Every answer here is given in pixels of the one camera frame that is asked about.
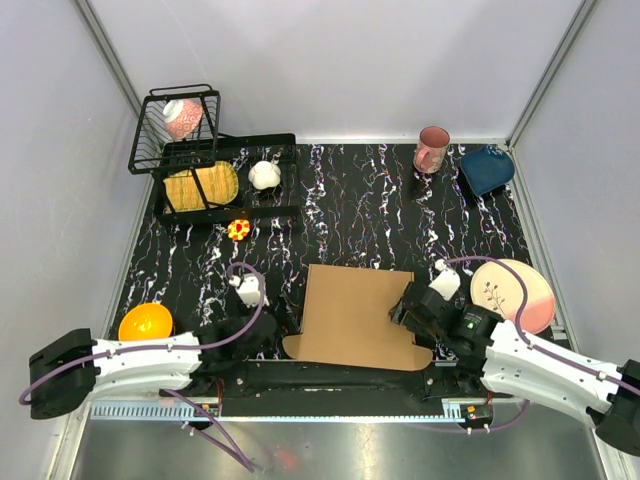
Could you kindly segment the brown cardboard box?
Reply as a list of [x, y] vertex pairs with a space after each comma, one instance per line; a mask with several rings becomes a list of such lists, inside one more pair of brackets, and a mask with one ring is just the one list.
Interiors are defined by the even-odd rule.
[[309, 267], [301, 332], [283, 338], [296, 361], [415, 372], [433, 354], [414, 335], [391, 322], [413, 275], [409, 272], [343, 266]]

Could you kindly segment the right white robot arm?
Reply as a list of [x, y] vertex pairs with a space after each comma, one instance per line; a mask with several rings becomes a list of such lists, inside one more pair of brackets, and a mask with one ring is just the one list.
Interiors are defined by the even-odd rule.
[[639, 454], [639, 364], [582, 356], [531, 334], [482, 306], [457, 308], [423, 282], [411, 282], [390, 319], [431, 338], [458, 359], [454, 384], [466, 396], [487, 389], [556, 410], [592, 428], [609, 446]]

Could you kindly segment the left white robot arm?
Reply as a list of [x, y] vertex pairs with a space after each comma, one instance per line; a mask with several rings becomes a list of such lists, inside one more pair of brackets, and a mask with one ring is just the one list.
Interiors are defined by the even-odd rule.
[[75, 329], [29, 358], [19, 403], [32, 419], [48, 420], [103, 397], [211, 396], [227, 371], [274, 348], [282, 333], [269, 310], [157, 340], [94, 339]]

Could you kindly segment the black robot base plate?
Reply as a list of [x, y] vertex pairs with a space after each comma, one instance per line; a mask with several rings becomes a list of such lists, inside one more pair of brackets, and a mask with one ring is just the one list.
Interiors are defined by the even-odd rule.
[[443, 412], [446, 399], [478, 400], [488, 391], [450, 362], [404, 372], [285, 360], [202, 367], [179, 393], [221, 399], [239, 417], [422, 416]]

